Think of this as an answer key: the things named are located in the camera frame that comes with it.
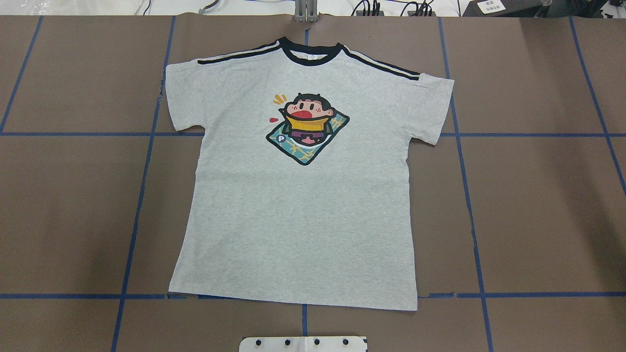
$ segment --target brown table surface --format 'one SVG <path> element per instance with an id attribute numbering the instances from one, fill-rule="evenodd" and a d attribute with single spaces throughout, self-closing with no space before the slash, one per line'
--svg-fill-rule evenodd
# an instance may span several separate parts
<path id="1" fill-rule="evenodd" d="M 0 33 L 1 351 L 626 350 L 626 21 L 1 16 Z M 416 313 L 167 291 L 203 130 L 173 131 L 164 63 L 281 36 L 456 80 L 438 145 L 409 146 Z"/>

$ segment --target cartoon boy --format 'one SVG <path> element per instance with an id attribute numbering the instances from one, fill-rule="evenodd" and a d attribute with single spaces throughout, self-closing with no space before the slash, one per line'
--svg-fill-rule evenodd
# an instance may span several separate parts
<path id="1" fill-rule="evenodd" d="M 332 133 L 331 118 L 337 111 L 319 94 L 302 94 L 278 111 L 285 118 L 282 133 L 299 144 L 313 146 L 322 143 Z"/>

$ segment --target black cable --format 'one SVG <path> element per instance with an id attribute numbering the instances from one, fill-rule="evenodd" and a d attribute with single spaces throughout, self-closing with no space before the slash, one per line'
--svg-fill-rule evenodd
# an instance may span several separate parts
<path id="1" fill-rule="evenodd" d="M 217 5 L 217 3 L 219 3 L 219 2 L 220 2 L 220 0 L 215 0 L 214 2 L 212 2 L 212 3 L 208 4 L 208 5 L 206 5 L 205 7 L 203 7 L 203 8 L 200 10 L 200 14 L 203 14 L 206 10 L 208 10 L 208 9 L 210 9 L 210 8 L 212 8 L 212 7 L 214 7 L 214 6 L 215 6 L 215 5 Z"/>
<path id="2" fill-rule="evenodd" d="M 537 10 L 537 13 L 533 16 L 534 18 L 546 18 L 548 16 L 548 10 L 550 9 L 550 5 L 542 6 Z"/>
<path id="3" fill-rule="evenodd" d="M 602 6 L 604 6 L 604 4 L 605 2 L 602 1 L 591 0 L 585 9 L 585 17 L 592 18 L 593 15 L 595 15 L 602 8 Z"/>
<path id="4" fill-rule="evenodd" d="M 352 14 L 350 16 L 354 16 L 354 14 L 356 13 L 356 9 L 359 7 L 359 5 L 361 5 L 363 3 L 367 3 L 367 5 L 369 6 L 369 0 L 361 0 L 361 1 L 359 1 L 359 3 L 356 4 L 356 6 L 354 6 L 354 9 L 352 10 Z M 363 4 L 363 14 L 365 14 L 365 4 Z"/>
<path id="5" fill-rule="evenodd" d="M 148 7 L 145 10 L 143 10 L 142 16 L 146 16 L 146 11 L 148 11 L 148 9 L 150 8 L 150 5 L 152 5 L 152 0 L 148 1 Z"/>
<path id="6" fill-rule="evenodd" d="M 400 13 L 400 17 L 402 17 L 402 15 L 404 14 L 404 11 L 406 10 L 407 7 L 409 7 L 410 4 L 415 5 L 415 12 L 418 11 L 419 4 L 416 1 L 409 1 L 408 3 L 406 3 L 406 5 L 404 5 L 404 8 L 402 9 L 402 12 Z"/>
<path id="7" fill-rule="evenodd" d="M 572 4 L 572 6 L 574 7 L 572 10 L 572 14 L 574 16 L 578 16 L 580 12 L 580 2 L 578 2 L 578 0 L 570 0 L 570 4 Z"/>
<path id="8" fill-rule="evenodd" d="M 433 8 L 430 6 L 430 4 L 432 4 L 433 1 L 434 0 L 431 0 L 430 3 L 427 3 L 426 0 L 424 0 L 424 2 L 419 5 L 418 10 L 415 11 L 413 16 L 421 16 L 421 17 L 432 16 Z"/>

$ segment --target sticker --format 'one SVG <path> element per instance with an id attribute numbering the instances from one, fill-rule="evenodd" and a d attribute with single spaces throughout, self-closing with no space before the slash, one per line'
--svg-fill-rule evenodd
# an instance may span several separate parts
<path id="1" fill-rule="evenodd" d="M 484 14 L 496 13 L 498 11 L 506 10 L 505 6 L 502 5 L 502 1 L 500 0 L 489 0 L 476 4 L 480 8 L 480 11 L 482 11 Z"/>

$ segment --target metal bracket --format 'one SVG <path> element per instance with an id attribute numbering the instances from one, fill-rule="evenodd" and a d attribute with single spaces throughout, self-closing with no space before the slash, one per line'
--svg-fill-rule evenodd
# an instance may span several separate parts
<path id="1" fill-rule="evenodd" d="M 317 0 L 295 0 L 296 22 L 317 22 Z"/>

